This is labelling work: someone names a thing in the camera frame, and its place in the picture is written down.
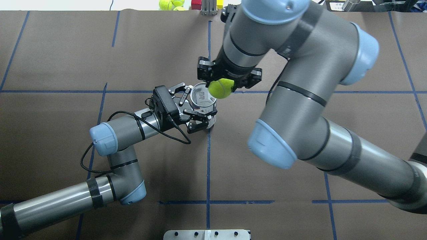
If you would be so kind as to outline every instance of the robotic arm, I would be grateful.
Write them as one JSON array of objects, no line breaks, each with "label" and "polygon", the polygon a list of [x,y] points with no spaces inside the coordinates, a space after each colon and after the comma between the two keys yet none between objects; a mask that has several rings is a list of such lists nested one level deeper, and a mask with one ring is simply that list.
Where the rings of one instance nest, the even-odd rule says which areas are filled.
[{"label": "robotic arm", "polygon": [[[107,156],[110,171],[86,182],[1,208],[0,239],[22,238],[116,200],[129,205],[143,199],[146,189],[133,144],[158,133],[166,135],[164,131],[174,127],[185,136],[178,127],[181,124],[187,125],[188,133],[212,127],[216,121],[216,99],[204,85],[199,83],[193,87],[182,82],[169,89],[155,87],[148,108],[135,113],[118,111],[116,113],[127,115],[91,128],[93,145],[99,155]],[[185,138],[188,142],[175,140],[189,144],[187,136]]]},{"label": "robotic arm", "polygon": [[227,78],[235,81],[232,91],[250,88],[260,81],[255,66],[269,49],[289,60],[249,149],[284,169],[301,159],[395,207],[427,214],[427,135],[410,161],[403,161],[322,117],[336,86],[359,81],[374,65],[378,42],[310,0],[243,0],[235,9],[222,13],[229,26],[216,60],[199,58],[200,80],[208,86]]}]

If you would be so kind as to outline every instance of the metal bracket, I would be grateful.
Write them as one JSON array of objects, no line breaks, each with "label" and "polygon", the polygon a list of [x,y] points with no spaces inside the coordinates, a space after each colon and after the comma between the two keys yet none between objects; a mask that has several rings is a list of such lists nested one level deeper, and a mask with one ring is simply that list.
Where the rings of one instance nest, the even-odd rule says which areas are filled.
[{"label": "metal bracket", "polygon": [[230,29],[231,22],[234,18],[234,15],[237,13],[238,5],[229,4],[221,10],[221,21],[225,23],[224,27],[224,38]]},{"label": "metal bracket", "polygon": [[[197,79],[206,82],[206,87],[209,87],[211,81],[218,80],[221,76],[215,74],[215,61],[209,61],[208,58],[199,57],[197,61]],[[263,70],[261,68],[255,67],[251,74],[243,79],[239,84],[236,83],[232,92],[238,88],[252,88],[255,84],[261,82],[263,75]]]},{"label": "metal bracket", "polygon": [[184,82],[179,83],[179,84],[177,84],[177,85],[175,85],[175,86],[173,86],[173,87],[168,88],[167,90],[169,91],[169,94],[170,94],[170,95],[174,95],[174,94],[176,94],[177,92],[180,92],[180,91],[184,91],[184,90],[185,90],[185,83],[184,83]]},{"label": "metal bracket", "polygon": [[227,230],[169,230],[163,240],[250,240],[251,231],[244,229]]},{"label": "metal bracket", "polygon": [[187,87],[187,88],[185,89],[185,92],[182,94],[182,97],[181,97],[181,99],[179,100],[179,104],[178,104],[178,106],[182,107],[182,105],[184,104],[185,100],[187,99],[187,96],[188,96],[188,94],[190,93],[190,91],[191,91],[191,88],[190,88],[190,87]]},{"label": "metal bracket", "polygon": [[218,13],[216,9],[216,0],[202,0],[202,11],[201,15],[216,15]]},{"label": "metal bracket", "polygon": [[360,0],[345,0],[344,4],[342,5],[342,9],[344,9],[346,12],[354,12],[359,3]]},{"label": "metal bracket", "polygon": [[202,114],[197,111],[193,111],[191,109],[184,109],[184,114],[189,115],[191,120],[199,121],[201,123],[188,123],[187,124],[187,132],[188,133],[195,133],[198,131],[201,131],[203,129],[206,129],[209,126],[209,116],[213,117],[217,114],[217,110],[213,110],[212,112],[208,114]]}]

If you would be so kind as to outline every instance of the silver can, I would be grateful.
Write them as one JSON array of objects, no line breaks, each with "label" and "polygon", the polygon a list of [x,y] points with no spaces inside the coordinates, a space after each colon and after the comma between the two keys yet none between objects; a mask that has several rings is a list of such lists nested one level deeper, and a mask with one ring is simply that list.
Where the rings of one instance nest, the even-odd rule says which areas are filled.
[{"label": "silver can", "polygon": [[[206,87],[206,82],[196,84],[190,94],[191,106],[196,112],[207,114],[216,110],[216,98],[213,97]],[[216,115],[209,116],[207,128],[212,127],[216,122]]]}]

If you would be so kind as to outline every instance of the tennis ball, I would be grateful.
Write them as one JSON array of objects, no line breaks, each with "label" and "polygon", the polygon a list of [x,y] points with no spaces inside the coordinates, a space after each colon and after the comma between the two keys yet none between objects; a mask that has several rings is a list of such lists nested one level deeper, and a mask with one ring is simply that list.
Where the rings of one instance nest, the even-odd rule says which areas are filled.
[{"label": "tennis ball", "polygon": [[172,4],[176,7],[182,7],[184,5],[184,0],[172,0]]},{"label": "tennis ball", "polygon": [[222,99],[231,94],[233,86],[233,80],[221,78],[218,81],[211,82],[209,84],[208,91],[213,97]]},{"label": "tennis ball", "polygon": [[174,11],[185,11],[185,8],[183,8],[183,7],[176,7],[173,10]]},{"label": "tennis ball", "polygon": [[173,9],[173,3],[171,0],[160,0],[159,1],[159,7],[161,10],[172,10]]}]

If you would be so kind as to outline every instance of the light blue joint cap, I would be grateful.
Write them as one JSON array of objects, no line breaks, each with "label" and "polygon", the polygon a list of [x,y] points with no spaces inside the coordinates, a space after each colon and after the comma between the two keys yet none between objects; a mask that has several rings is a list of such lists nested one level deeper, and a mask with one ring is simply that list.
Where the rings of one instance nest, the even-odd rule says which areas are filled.
[{"label": "light blue joint cap", "polygon": [[141,184],[138,185],[131,193],[129,193],[126,197],[120,199],[121,205],[129,205],[134,202],[138,202],[142,200],[147,195],[147,190],[145,189],[144,180],[142,180]]},{"label": "light blue joint cap", "polygon": [[89,130],[92,142],[101,156],[117,152],[119,144],[113,128],[108,123],[101,123]]},{"label": "light blue joint cap", "polygon": [[289,145],[261,119],[255,124],[248,147],[257,157],[279,168],[289,169],[297,160]]},{"label": "light blue joint cap", "polygon": [[300,17],[310,0],[242,0],[243,12],[255,22],[279,25]]},{"label": "light blue joint cap", "polygon": [[361,30],[357,24],[352,24],[356,26],[359,34],[359,49],[353,68],[347,77],[340,82],[341,85],[351,85],[361,80],[365,76],[365,73],[374,66],[380,52],[378,41]]}]

